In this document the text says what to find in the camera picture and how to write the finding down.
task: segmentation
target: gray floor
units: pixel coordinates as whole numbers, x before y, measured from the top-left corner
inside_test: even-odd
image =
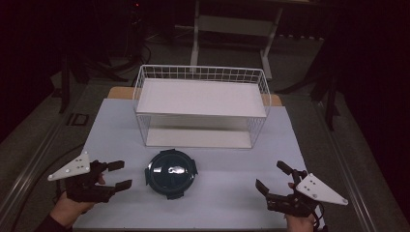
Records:
[[[150,64],[188,65],[191,47],[187,41],[185,38],[174,45],[148,42],[147,46],[152,52]],[[257,49],[227,49],[205,44],[200,48],[199,65],[261,68]],[[320,45],[321,42],[312,40],[296,42],[285,38],[276,39],[269,55],[274,74],[274,79],[269,83],[270,88],[280,89],[301,80]],[[137,69],[123,74],[123,77],[133,79],[136,72]],[[109,89],[126,84],[100,77],[94,77],[88,85],[72,83],[72,102],[66,114],[58,114],[59,99],[47,98],[0,145],[0,161],[3,164],[0,169],[0,199],[4,199],[0,209],[1,231],[9,231],[15,219],[16,209],[21,202],[13,200],[21,198],[29,189],[22,186],[21,181],[32,182],[51,160],[84,143]],[[280,97],[289,113],[307,170],[314,172],[350,201],[347,207],[325,204],[325,220],[330,230],[410,231],[366,140],[345,105],[343,95],[337,95],[340,115],[335,116],[335,131],[330,132],[323,123],[322,104],[309,99],[309,89],[308,86],[294,94]],[[90,121],[85,127],[67,126],[70,113],[88,114]],[[80,150],[78,148],[68,153],[52,165],[45,175],[76,157]],[[26,169],[27,165],[35,164],[38,165],[35,171],[26,171],[29,169]],[[52,207],[54,185],[45,179],[45,175],[30,194],[16,231],[32,231]]]

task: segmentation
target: sleeve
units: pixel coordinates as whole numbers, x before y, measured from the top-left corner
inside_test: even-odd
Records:
[[[73,229],[72,228],[66,229],[63,225],[58,223],[53,217],[48,215],[34,232],[68,232],[68,231],[73,231]]]

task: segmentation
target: white mounting bracket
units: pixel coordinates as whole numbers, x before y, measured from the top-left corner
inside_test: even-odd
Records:
[[[49,175],[47,179],[49,181],[56,181],[88,172],[90,172],[90,158],[88,153],[84,151],[79,157]]]
[[[338,205],[347,205],[349,203],[348,200],[315,177],[313,173],[309,173],[304,180],[296,186],[296,190],[316,201],[329,202]]]

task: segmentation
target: wire basket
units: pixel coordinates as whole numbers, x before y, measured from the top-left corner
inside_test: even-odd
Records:
[[[266,81],[265,73],[260,69],[228,68],[228,67],[204,67],[204,66],[164,66],[164,65],[144,65],[141,66],[135,83],[133,93],[133,107],[140,132],[145,145],[149,146],[147,139],[149,136],[151,120],[154,115],[138,113],[138,105],[143,93],[144,83],[147,78],[162,80],[195,80],[225,83],[246,83],[257,86],[260,94],[260,101],[266,117],[269,115],[271,106],[271,96]],[[179,117],[180,115],[161,115],[162,117]],[[246,127],[249,133],[250,148],[256,142],[257,136],[263,127],[266,117],[247,117]]]

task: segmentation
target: shelf top tier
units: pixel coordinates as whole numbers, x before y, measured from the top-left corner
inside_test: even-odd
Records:
[[[257,84],[145,78],[137,114],[266,118]]]

